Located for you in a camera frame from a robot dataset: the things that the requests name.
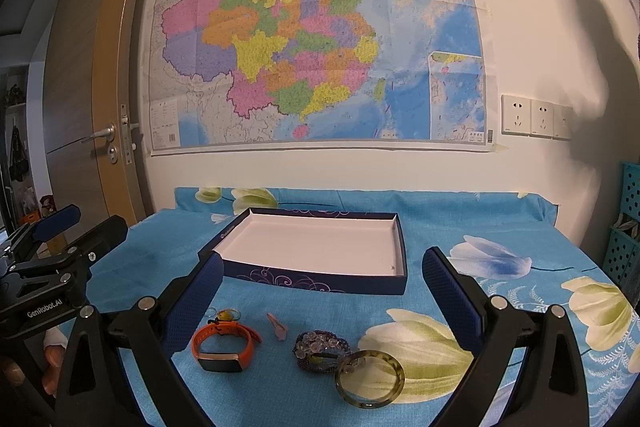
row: wooden door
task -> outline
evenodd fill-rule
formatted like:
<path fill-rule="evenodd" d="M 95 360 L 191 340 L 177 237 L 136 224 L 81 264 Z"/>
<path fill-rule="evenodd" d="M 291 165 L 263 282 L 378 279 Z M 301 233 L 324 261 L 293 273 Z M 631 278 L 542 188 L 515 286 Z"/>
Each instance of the wooden door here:
<path fill-rule="evenodd" d="M 145 217 L 129 121 L 135 3 L 59 0 L 56 8 L 45 61 L 43 122 L 56 204 L 75 203 L 82 213 L 66 234 L 68 241 L 108 216 L 122 216 L 129 226 Z"/>

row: electrical outlet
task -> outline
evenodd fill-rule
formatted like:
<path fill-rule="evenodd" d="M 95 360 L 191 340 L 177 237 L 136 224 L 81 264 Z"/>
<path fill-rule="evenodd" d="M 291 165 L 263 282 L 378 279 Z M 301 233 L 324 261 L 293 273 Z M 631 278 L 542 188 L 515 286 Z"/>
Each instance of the electrical outlet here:
<path fill-rule="evenodd" d="M 574 108 L 565 105 L 554 106 L 554 138 L 571 140 L 571 125 Z"/>
<path fill-rule="evenodd" d="M 502 96 L 502 133 L 531 133 L 531 101 L 520 96 Z"/>
<path fill-rule="evenodd" d="M 553 138 L 554 105 L 542 100 L 531 100 L 531 136 Z"/>

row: door handle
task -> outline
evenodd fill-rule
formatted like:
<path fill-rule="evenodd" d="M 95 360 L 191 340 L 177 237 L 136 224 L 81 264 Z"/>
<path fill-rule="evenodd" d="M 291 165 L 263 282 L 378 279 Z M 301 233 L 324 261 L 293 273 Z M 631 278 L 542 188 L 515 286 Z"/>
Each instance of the door handle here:
<path fill-rule="evenodd" d="M 85 136 L 84 138 L 81 138 L 80 143 L 86 143 L 96 138 L 106 138 L 107 142 L 111 142 L 113 141 L 115 136 L 116 136 L 116 128 L 113 125 L 113 123 L 110 123 L 104 129 L 100 129 L 100 131 L 96 131 L 93 134 L 90 134 L 89 136 Z"/>

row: metal screw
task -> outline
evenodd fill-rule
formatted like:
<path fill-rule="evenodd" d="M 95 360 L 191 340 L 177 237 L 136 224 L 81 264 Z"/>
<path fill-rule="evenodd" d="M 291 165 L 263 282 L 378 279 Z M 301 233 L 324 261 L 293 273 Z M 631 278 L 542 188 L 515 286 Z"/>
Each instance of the metal screw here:
<path fill-rule="evenodd" d="M 564 317 L 565 314 L 564 308 L 562 308 L 560 304 L 554 304 L 553 306 L 551 306 L 551 312 L 559 319 Z"/>
<path fill-rule="evenodd" d="M 91 304 L 87 304 L 87 306 L 83 306 L 82 309 L 80 310 L 80 316 L 84 319 L 88 319 L 89 317 L 91 317 L 91 315 L 93 315 L 94 313 L 94 307 L 91 306 Z"/>
<path fill-rule="evenodd" d="M 494 295 L 493 297 L 491 297 L 491 306 L 498 310 L 505 309 L 508 304 L 509 303 L 507 302 L 507 299 L 505 299 L 504 297 L 501 297 L 499 295 Z"/>
<path fill-rule="evenodd" d="M 150 310 L 156 304 L 156 300 L 153 297 L 143 297 L 138 301 L 138 308 L 142 311 Z"/>

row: door lock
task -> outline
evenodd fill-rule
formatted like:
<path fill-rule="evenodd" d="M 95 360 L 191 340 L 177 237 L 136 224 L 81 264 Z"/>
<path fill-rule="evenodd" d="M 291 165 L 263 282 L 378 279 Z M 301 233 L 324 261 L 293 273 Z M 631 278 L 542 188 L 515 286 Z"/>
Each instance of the door lock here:
<path fill-rule="evenodd" d="M 118 162 L 118 149 L 113 143 L 107 149 L 107 156 L 109 157 L 109 161 L 112 165 L 115 165 Z"/>
<path fill-rule="evenodd" d="M 121 145 L 124 163 L 125 165 L 131 165 L 133 163 L 132 152 L 136 150 L 136 144 L 134 144 L 131 139 L 131 131 L 132 129 L 140 127 L 140 124 L 130 123 L 129 115 L 127 115 L 127 105 L 125 103 L 120 104 L 120 126 L 122 130 L 120 139 L 122 141 Z"/>

